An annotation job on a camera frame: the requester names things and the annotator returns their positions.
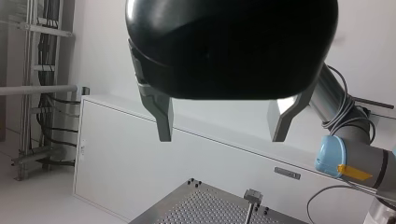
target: cable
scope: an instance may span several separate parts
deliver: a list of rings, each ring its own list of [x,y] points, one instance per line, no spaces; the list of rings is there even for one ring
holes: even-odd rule
[[[326,191],[326,190],[328,190],[328,189],[354,189],[354,190],[357,190],[357,191],[366,193],[366,194],[368,194],[368,195],[371,195],[371,196],[373,196],[373,197],[376,197],[376,198],[379,198],[379,199],[383,199],[383,200],[386,200],[386,201],[390,201],[390,202],[396,203],[396,200],[394,200],[394,199],[387,198],[387,197],[384,197],[384,196],[381,196],[381,195],[377,195],[377,194],[375,194],[375,193],[370,192],[370,191],[367,190],[367,189],[360,188],[360,187],[358,187],[357,185],[354,185],[354,184],[350,183],[349,181],[346,181],[346,180],[343,180],[343,181],[346,182],[346,183],[348,184],[348,186],[346,186],[346,185],[334,185],[334,186],[329,186],[329,187],[327,187],[327,188],[321,189],[320,191],[318,191],[317,193],[315,193],[315,194],[308,200],[308,203],[306,204],[306,213],[308,214],[309,221],[310,221],[312,224],[316,224],[316,223],[312,220],[312,217],[311,217],[311,215],[310,215],[310,213],[309,213],[309,204],[311,204],[312,200],[314,200],[320,193],[322,193],[323,191]]]
[[[61,131],[61,132],[69,132],[69,133],[78,133],[77,130],[48,127],[48,126],[44,125],[43,123],[41,123],[41,121],[40,121],[40,119],[38,118],[38,116],[36,116],[35,118],[36,118],[36,120],[37,120],[37,123],[38,123],[38,124],[41,126],[41,128],[43,128],[43,129],[48,129],[48,130],[53,130],[53,131]]]
[[[46,159],[38,160],[38,162],[48,165],[62,165],[62,166],[75,166],[75,162],[73,161],[51,161]]]
[[[59,145],[65,145],[65,146],[70,146],[70,147],[77,147],[77,144],[74,143],[68,143],[68,142],[63,142],[63,141],[58,141],[58,140],[54,140],[51,137],[49,137],[44,130],[42,130],[44,137],[46,137],[47,140],[49,140],[50,142],[53,142],[55,144],[59,144]]]
[[[79,115],[70,114],[70,113],[64,112],[64,111],[62,111],[61,109],[57,108],[57,107],[55,106],[55,104],[51,101],[50,98],[47,98],[47,100],[48,100],[49,104],[52,106],[52,108],[53,108],[54,110],[58,111],[59,113],[64,114],[64,115],[66,115],[66,116],[68,116],[68,117],[71,117],[71,118],[75,118],[75,119],[78,119],[78,118],[79,118]]]
[[[375,125],[373,124],[372,121],[370,121],[367,118],[367,115],[364,114],[364,112],[360,112],[363,114],[363,117],[361,118],[354,118],[354,119],[348,119],[346,121],[344,121],[345,117],[347,116],[347,114],[355,107],[355,101],[353,100],[353,98],[347,93],[347,82],[344,79],[344,76],[335,68],[331,67],[328,65],[328,67],[333,70],[343,81],[344,84],[344,99],[343,102],[341,103],[340,107],[338,108],[337,113],[335,114],[334,118],[328,122],[323,122],[322,123],[322,127],[325,129],[329,129],[330,130],[330,135],[335,135],[335,133],[337,131],[339,131],[342,127],[345,127],[347,125],[349,125],[351,122],[353,121],[357,121],[357,120],[363,120],[369,123],[369,125],[372,126],[373,128],[373,136],[370,139],[370,144],[374,142],[375,140]]]
[[[57,98],[51,96],[50,94],[47,94],[47,95],[51,100],[62,103],[62,104],[69,104],[69,105],[80,105],[81,104],[80,101],[66,101],[66,100],[57,99]]]

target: metal clamp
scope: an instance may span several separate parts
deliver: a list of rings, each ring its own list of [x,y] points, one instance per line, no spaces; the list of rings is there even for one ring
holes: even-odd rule
[[[172,98],[155,90],[149,84],[138,83],[137,85],[139,87],[143,106],[157,121],[160,141],[172,141],[174,118]]]
[[[248,200],[248,210],[247,210],[247,218],[245,220],[245,224],[249,224],[251,219],[251,214],[254,209],[254,205],[258,207],[262,203],[262,194],[257,190],[248,189],[245,192],[244,199]]]

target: white floor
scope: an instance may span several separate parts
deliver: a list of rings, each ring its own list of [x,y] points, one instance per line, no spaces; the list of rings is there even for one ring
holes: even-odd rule
[[[18,137],[7,132],[0,143],[0,223],[2,224],[125,224],[72,196],[73,171],[32,172],[18,182],[11,154],[18,153]]]

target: white wall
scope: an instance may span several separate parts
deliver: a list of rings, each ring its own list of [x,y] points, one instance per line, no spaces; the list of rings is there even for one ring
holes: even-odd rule
[[[76,42],[69,82],[91,87],[92,94],[139,100],[124,4],[125,0],[76,2]],[[352,95],[396,105],[396,2],[341,0],[339,5],[339,29],[326,62],[345,74]],[[174,102],[177,113],[269,140],[267,106],[267,102]],[[378,129],[375,146],[392,148],[396,145],[396,121],[374,119]],[[317,116],[306,109],[293,121],[285,144],[316,152],[321,136],[327,133]]]

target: black cable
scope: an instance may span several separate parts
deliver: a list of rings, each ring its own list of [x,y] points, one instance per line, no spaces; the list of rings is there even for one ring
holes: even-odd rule
[[[47,140],[49,140],[50,142],[53,142],[55,144],[59,144],[59,145],[65,145],[65,146],[70,146],[70,147],[77,147],[77,144],[74,143],[68,143],[68,142],[63,142],[63,141],[58,141],[55,139],[52,139],[51,137],[49,137],[45,130],[42,130],[44,137],[46,137]]]
[[[61,131],[61,132],[69,132],[69,133],[78,133],[77,130],[48,127],[48,126],[44,125],[44,124],[41,122],[41,120],[40,120],[38,114],[35,115],[35,119],[37,120],[37,123],[41,126],[41,128],[43,128],[43,129],[48,129],[48,130],[53,130],[53,131]]]
[[[75,166],[75,162],[73,161],[51,161],[46,159],[38,160],[38,162],[48,165],[61,165],[61,166]]]
[[[80,101],[66,101],[66,100],[57,99],[57,98],[51,96],[50,94],[48,94],[48,97],[51,100],[56,101],[56,102],[61,103],[61,104],[69,104],[69,105],[80,105],[81,104]]]

